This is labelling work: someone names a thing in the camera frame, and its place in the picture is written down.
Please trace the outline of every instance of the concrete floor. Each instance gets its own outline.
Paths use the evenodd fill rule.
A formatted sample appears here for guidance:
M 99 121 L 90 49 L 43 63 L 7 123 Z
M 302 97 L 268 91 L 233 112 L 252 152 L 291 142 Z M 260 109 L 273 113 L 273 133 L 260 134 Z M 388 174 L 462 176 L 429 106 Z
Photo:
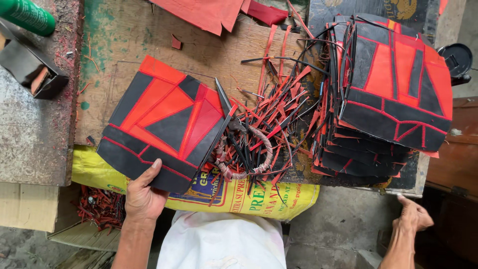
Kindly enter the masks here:
M 0 226 L 0 269 L 53 269 L 79 248 L 46 240 L 45 232 Z
M 458 42 L 469 46 L 476 56 L 477 13 L 478 1 L 468 0 L 458 35 Z M 473 68 L 470 83 L 453 87 L 455 98 L 478 96 L 477 61 Z M 356 250 L 375 250 L 378 230 L 390 228 L 399 212 L 400 205 L 394 196 L 322 187 L 317 203 L 292 220 L 290 236 L 294 243 L 287 254 L 287 267 L 353 269 Z M 0 269 L 52 269 L 78 250 L 46 240 L 44 232 L 0 226 L 0 252 L 5 247 L 10 248 L 10 254 L 0 258 Z
M 357 250 L 375 251 L 378 230 L 400 216 L 395 196 L 321 187 L 313 207 L 291 221 L 291 269 L 353 269 Z

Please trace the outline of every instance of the plywood board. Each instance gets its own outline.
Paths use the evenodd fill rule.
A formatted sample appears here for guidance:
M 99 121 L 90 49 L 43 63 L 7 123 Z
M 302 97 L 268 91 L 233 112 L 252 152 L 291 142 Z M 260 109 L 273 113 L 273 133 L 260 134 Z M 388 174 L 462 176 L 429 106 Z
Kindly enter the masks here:
M 191 75 L 215 89 L 218 77 L 226 93 L 241 101 L 255 98 L 236 90 L 239 86 L 256 92 L 261 73 L 261 62 L 241 64 L 248 58 L 264 55 L 270 28 L 237 22 L 232 33 L 221 37 L 202 31 L 145 2 L 132 0 L 106 0 L 88 6 L 85 3 L 85 42 L 82 53 L 95 60 L 83 58 L 80 88 L 90 85 L 79 95 L 79 113 L 75 143 L 86 145 L 91 135 L 96 141 L 113 113 L 116 104 L 138 70 L 146 55 L 151 55 L 168 65 Z M 182 50 L 171 47 L 171 34 L 183 42 Z M 285 54 L 298 56 L 304 44 L 297 41 L 299 34 L 289 34 Z M 278 29 L 271 56 L 280 55 L 284 31 Z M 284 64 L 286 73 L 293 64 Z

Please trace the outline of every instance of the green bottle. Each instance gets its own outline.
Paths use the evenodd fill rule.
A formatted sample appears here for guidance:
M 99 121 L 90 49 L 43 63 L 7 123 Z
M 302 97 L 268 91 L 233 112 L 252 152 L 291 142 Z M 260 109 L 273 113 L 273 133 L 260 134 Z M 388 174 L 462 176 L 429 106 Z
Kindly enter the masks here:
M 42 36 L 55 30 L 53 16 L 30 0 L 0 0 L 0 17 Z

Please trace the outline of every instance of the scissors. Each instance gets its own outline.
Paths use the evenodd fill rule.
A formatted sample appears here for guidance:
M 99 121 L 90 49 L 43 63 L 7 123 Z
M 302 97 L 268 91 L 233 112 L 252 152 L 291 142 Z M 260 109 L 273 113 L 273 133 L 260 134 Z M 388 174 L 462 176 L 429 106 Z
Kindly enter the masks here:
M 245 132 L 246 128 L 242 126 L 242 124 L 239 122 L 237 116 L 236 116 L 236 109 L 234 109 L 234 112 L 232 111 L 232 105 L 231 102 L 229 101 L 228 96 L 224 92 L 224 89 L 221 86 L 221 83 L 219 83 L 219 80 L 215 78 L 216 80 L 216 86 L 217 86 L 217 92 L 219 94 L 219 99 L 221 100 L 221 105 L 222 105 L 222 110 L 224 111 L 224 115 L 229 115 L 231 114 L 231 119 L 228 122 L 228 127 L 229 130 L 240 130 L 241 132 Z

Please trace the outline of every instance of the black leather piece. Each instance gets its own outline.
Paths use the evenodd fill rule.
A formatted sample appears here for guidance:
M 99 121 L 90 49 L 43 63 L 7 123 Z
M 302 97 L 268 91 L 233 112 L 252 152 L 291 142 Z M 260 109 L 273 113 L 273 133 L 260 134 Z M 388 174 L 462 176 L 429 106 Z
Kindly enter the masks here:
M 451 124 L 450 120 L 439 118 L 429 113 L 413 109 L 407 105 L 389 100 L 385 100 L 385 112 L 399 121 L 420 121 L 445 132 L 448 131 Z
M 430 131 L 427 132 L 426 134 L 432 135 L 433 133 L 436 140 L 430 141 L 429 144 L 426 145 L 426 148 L 422 147 L 421 139 L 411 139 L 409 137 L 406 137 L 401 141 L 394 141 L 393 139 L 395 136 L 395 128 L 396 128 L 395 121 L 393 121 L 392 119 L 378 112 L 371 111 L 361 106 L 357 106 L 351 103 L 347 104 L 347 106 L 351 106 L 351 107 L 349 107 L 348 109 L 346 107 L 344 109 L 344 112 L 342 114 L 343 121 L 353 125 L 357 129 L 365 133 L 368 133 L 368 134 L 373 133 L 375 136 L 379 136 L 380 138 L 385 139 L 387 141 L 391 141 L 393 143 L 400 144 L 406 147 L 437 151 L 440 148 L 441 143 L 445 139 L 444 134 L 438 131 L 435 131 L 431 128 L 427 128 L 427 130 L 430 130 Z M 407 106 L 398 104 L 393 101 L 390 101 L 388 103 L 387 101 L 385 101 L 385 111 L 391 114 L 390 110 L 387 110 L 387 108 L 390 108 L 390 107 L 392 107 L 392 113 L 395 113 L 396 116 L 400 116 L 401 118 L 403 118 L 406 116 L 410 116 L 408 114 L 415 113 L 416 114 L 415 116 L 412 115 L 414 117 L 413 119 L 416 119 L 417 115 L 419 115 L 419 118 L 422 118 L 421 120 L 422 122 L 430 123 L 431 125 L 446 132 L 449 130 L 451 125 L 451 121 L 448 121 L 442 118 L 437 118 L 430 114 L 427 114 L 418 110 L 410 109 Z
M 359 186 L 363 187 L 364 185 L 368 184 L 379 184 L 379 183 L 385 183 L 388 181 L 389 177 L 357 177 L 357 176 L 352 176 L 349 174 L 345 173 L 337 173 L 337 176 L 335 176 L 335 171 L 320 167 L 320 166 L 314 166 L 314 169 L 321 171 L 322 173 L 328 174 L 330 177 L 334 177 L 335 179 L 332 179 L 334 182 L 336 182 L 336 179 L 341 179 L 343 181 L 347 182 L 347 186 Z
M 408 132 L 410 129 L 414 128 L 416 125 L 417 124 L 415 123 L 401 123 L 398 126 L 397 138 L 399 138 L 402 134 Z
M 442 134 L 432 128 L 425 127 L 425 150 L 438 151 L 445 140 L 445 134 Z
M 355 55 L 354 76 L 352 86 L 363 89 L 369 77 L 373 55 L 375 54 L 375 42 L 357 38 L 357 54 Z
M 185 193 L 192 182 L 192 180 L 189 181 L 163 168 L 159 175 L 151 182 L 150 186 L 160 190 L 168 190 L 172 193 Z
M 393 32 L 390 33 L 391 35 L 391 40 L 393 40 Z M 395 65 L 395 46 L 393 45 L 393 41 L 391 42 L 390 44 L 390 47 L 391 47 L 391 78 L 392 78 L 392 88 L 393 88 L 393 98 L 395 100 L 397 100 L 397 69 L 396 69 L 396 65 Z
M 360 90 L 350 89 L 350 94 L 348 95 L 348 100 L 363 103 L 365 105 L 369 105 L 369 106 L 371 106 L 373 108 L 376 108 L 378 110 L 381 109 L 381 98 L 380 97 L 369 94 L 369 93 L 366 93 L 366 92 L 363 92 L 363 91 L 360 91 Z M 351 103 L 347 103 L 345 105 L 344 113 L 347 110 L 351 109 L 350 107 L 347 108 L 347 106 L 350 106 L 350 105 L 351 106 L 357 106 L 357 105 L 354 105 L 354 104 L 351 104 Z M 429 113 L 426 113 L 426 112 L 423 112 L 423 111 L 420 111 L 420 110 L 416 110 L 416 109 L 414 109 L 410 106 L 407 106 L 407 105 L 404 105 L 404 104 L 401 104 L 401 103 L 398 103 L 398 102 L 395 102 L 395 101 L 387 100 L 387 99 L 385 99 L 385 112 L 390 114 L 394 118 L 398 119 L 399 121 L 417 121 L 417 120 L 419 120 L 423 123 L 430 124 L 430 125 L 438 128 L 438 129 L 446 131 L 446 132 L 450 128 L 450 124 L 451 124 L 451 122 L 449 120 L 446 120 L 446 119 L 443 119 L 443 118 L 438 118 L 438 117 L 433 116 Z M 371 118 L 368 118 L 367 120 L 373 119 L 375 117 L 375 115 L 370 114 L 370 117 Z M 352 124 L 352 125 L 354 127 L 356 127 L 357 129 L 362 130 L 365 133 L 368 133 L 367 131 L 358 128 L 354 124 Z
M 385 45 L 389 44 L 389 31 L 387 29 L 372 25 L 370 23 L 357 23 L 356 26 L 358 35 L 375 40 Z
M 384 164 L 384 163 L 406 163 L 409 154 L 378 154 L 375 160 L 375 153 L 351 150 L 341 146 L 328 146 L 327 150 L 339 154 L 343 157 L 354 159 L 365 165 Z
M 402 24 L 402 34 L 407 35 L 407 36 L 411 36 L 411 37 L 416 37 L 418 33 L 415 29 L 407 27 L 407 26 Z
M 436 96 L 432 82 L 428 77 L 428 72 L 426 68 L 424 68 L 423 70 L 419 107 L 433 112 L 437 115 L 443 116 L 442 109 L 440 108 L 440 103 L 438 102 L 438 98 Z
M 96 153 L 116 171 L 130 179 L 137 179 L 151 165 L 142 163 L 135 155 L 106 139 L 99 142 Z
M 371 106 L 378 110 L 382 109 L 382 98 L 373 94 L 366 93 L 364 91 L 350 89 L 347 99 L 350 101 L 355 101 L 355 102 L 359 102 L 359 103 Z
M 216 135 L 218 134 L 218 132 L 220 132 L 220 129 L 223 123 L 224 123 L 224 118 L 221 118 L 216 123 L 216 125 L 214 125 L 211 131 L 209 131 L 209 133 L 207 133 L 206 136 L 204 136 L 201 142 L 197 144 L 197 146 L 194 148 L 191 154 L 189 154 L 189 156 L 186 158 L 188 162 L 194 163 L 194 164 L 202 162 L 209 147 L 211 147 L 212 143 L 214 142 L 214 138 L 216 138 Z
M 334 27 L 334 32 L 335 32 L 335 39 L 336 41 L 344 41 L 345 38 L 345 30 L 347 29 L 346 24 L 337 24 Z
M 153 77 L 137 72 L 108 122 L 120 126 L 152 80 Z
M 372 22 L 384 22 L 384 23 L 388 23 L 387 18 L 380 17 L 380 16 L 377 16 L 377 15 L 372 15 L 372 14 L 368 14 L 368 13 L 357 13 L 357 16 L 358 16 L 358 17 L 362 17 L 362 18 L 364 18 L 365 20 L 372 21 Z
M 418 88 L 420 87 L 420 73 L 423 64 L 423 51 L 416 50 L 413 60 L 412 73 L 410 74 L 410 86 L 408 95 L 418 98 Z
M 116 129 L 111 125 L 107 125 L 103 130 L 103 136 L 106 136 L 123 146 L 129 148 L 130 150 L 134 151 L 135 153 L 139 154 L 148 144 L 144 143 L 143 141 Z
M 179 83 L 179 87 L 191 97 L 192 100 L 196 99 L 197 89 L 199 88 L 201 82 L 190 75 L 187 75 L 186 78 Z
M 185 133 L 192 111 L 193 106 L 187 107 L 176 114 L 146 126 L 145 129 L 179 151 L 183 137 L 178 134 Z
M 355 138 L 342 138 L 336 137 L 332 139 L 332 143 L 342 146 L 352 150 L 358 151 L 368 151 L 378 154 L 403 154 L 409 152 L 410 150 L 406 147 L 400 145 L 393 145 L 393 152 L 391 151 L 391 145 L 388 142 L 372 142 L 365 139 L 355 139 Z
M 395 128 L 397 126 L 395 121 L 361 106 L 348 103 L 342 113 L 342 120 L 365 133 L 374 134 L 375 137 L 380 137 L 387 141 L 393 141 L 395 136 Z
M 352 161 L 347 165 L 350 159 L 347 157 L 340 156 L 338 154 L 324 152 L 322 155 L 322 165 L 324 167 L 339 171 L 341 173 L 350 174 L 353 176 L 364 177 L 364 176 L 376 176 L 376 177 L 386 177 L 386 176 L 396 176 L 402 169 L 403 165 L 399 164 L 376 164 L 376 165 L 365 165 L 358 161 Z
M 151 166 L 142 163 L 129 151 L 105 139 L 102 139 L 99 143 L 97 153 L 116 171 L 132 180 L 137 179 Z M 166 169 L 161 169 L 150 185 L 165 191 L 185 193 L 191 182 Z
M 197 169 L 176 159 L 175 157 L 157 149 L 153 146 L 150 146 L 148 149 L 144 151 L 141 155 L 141 158 L 145 161 L 154 162 L 156 159 L 161 159 L 163 164 L 167 167 L 175 168 L 176 171 L 179 173 L 192 178 L 195 174 Z

